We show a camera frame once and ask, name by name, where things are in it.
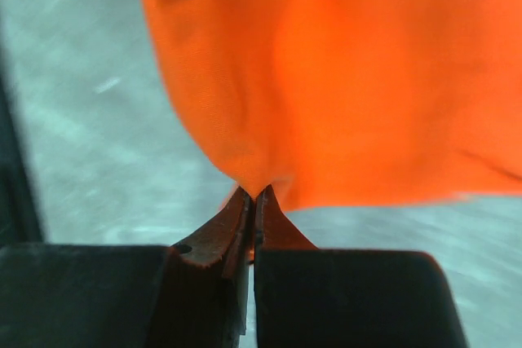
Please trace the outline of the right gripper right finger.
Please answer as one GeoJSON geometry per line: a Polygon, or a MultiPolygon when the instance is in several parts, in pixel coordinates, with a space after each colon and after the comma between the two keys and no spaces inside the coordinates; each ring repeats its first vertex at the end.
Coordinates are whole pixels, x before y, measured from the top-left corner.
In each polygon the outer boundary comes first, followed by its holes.
{"type": "Polygon", "coordinates": [[[267,187],[255,213],[260,347],[467,346],[445,273],[428,253],[320,249],[267,187]]]}

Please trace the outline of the orange t shirt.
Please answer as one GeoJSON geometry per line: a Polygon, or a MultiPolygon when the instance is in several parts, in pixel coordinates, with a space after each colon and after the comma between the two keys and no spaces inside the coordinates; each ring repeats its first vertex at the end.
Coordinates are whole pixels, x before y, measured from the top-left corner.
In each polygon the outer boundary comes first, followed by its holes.
{"type": "Polygon", "coordinates": [[[521,0],[142,0],[179,119],[284,209],[521,193],[521,0]]]}

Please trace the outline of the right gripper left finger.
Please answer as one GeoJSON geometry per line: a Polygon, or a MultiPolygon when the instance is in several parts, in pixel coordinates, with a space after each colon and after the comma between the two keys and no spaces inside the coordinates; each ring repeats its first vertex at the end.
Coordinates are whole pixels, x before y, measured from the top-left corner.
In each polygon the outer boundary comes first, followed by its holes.
{"type": "Polygon", "coordinates": [[[1,250],[4,347],[236,347],[246,331],[252,201],[236,191],[165,245],[1,250]]]}

